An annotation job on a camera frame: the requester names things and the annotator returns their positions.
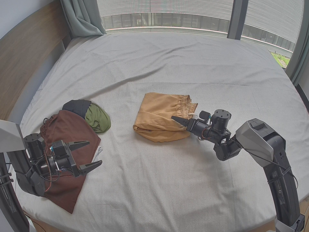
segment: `crumpled green fabric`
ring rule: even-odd
[[[111,127],[109,115],[99,105],[93,102],[91,102],[86,112],[85,120],[95,133],[106,132]]]

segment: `bed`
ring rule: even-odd
[[[133,131],[147,92],[189,94],[197,114],[228,110],[232,134],[252,118],[267,122],[286,139],[299,201],[309,195],[309,115],[265,47],[205,35],[115,33],[73,39],[21,121],[23,135],[39,132],[67,101],[94,101],[112,122],[99,135],[102,165],[87,175],[73,214],[13,185],[23,210],[76,232],[249,231],[272,221],[263,169],[245,151],[222,162],[212,143],[193,135],[154,143]]]

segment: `folded tan shorts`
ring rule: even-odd
[[[188,137],[186,127],[172,116],[190,119],[197,103],[192,103],[189,95],[168,95],[147,93],[141,103],[134,131],[154,142],[169,142]]]

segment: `wooden floor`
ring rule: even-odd
[[[308,222],[308,216],[309,216],[309,197],[307,197],[306,199],[304,199],[300,204],[300,212],[302,214],[305,214],[305,229],[303,230],[303,232],[309,232],[309,224],[307,225]],[[35,226],[35,228],[37,229],[37,232],[66,232],[66,231],[62,231],[59,229],[56,229],[55,227],[50,226],[47,223],[38,221],[36,219],[31,219],[33,221],[33,224]],[[272,230],[272,231],[276,231],[275,230],[275,222],[271,221],[267,224],[264,224],[254,230],[250,230],[250,232],[266,232],[268,230]]]

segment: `dark baseboard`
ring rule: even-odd
[[[299,84],[295,88],[296,88],[297,92],[299,93],[300,98],[303,100],[303,103],[305,104],[305,107],[307,108],[307,111],[309,113],[309,100],[308,100],[307,96],[305,95],[304,91],[299,86]]]

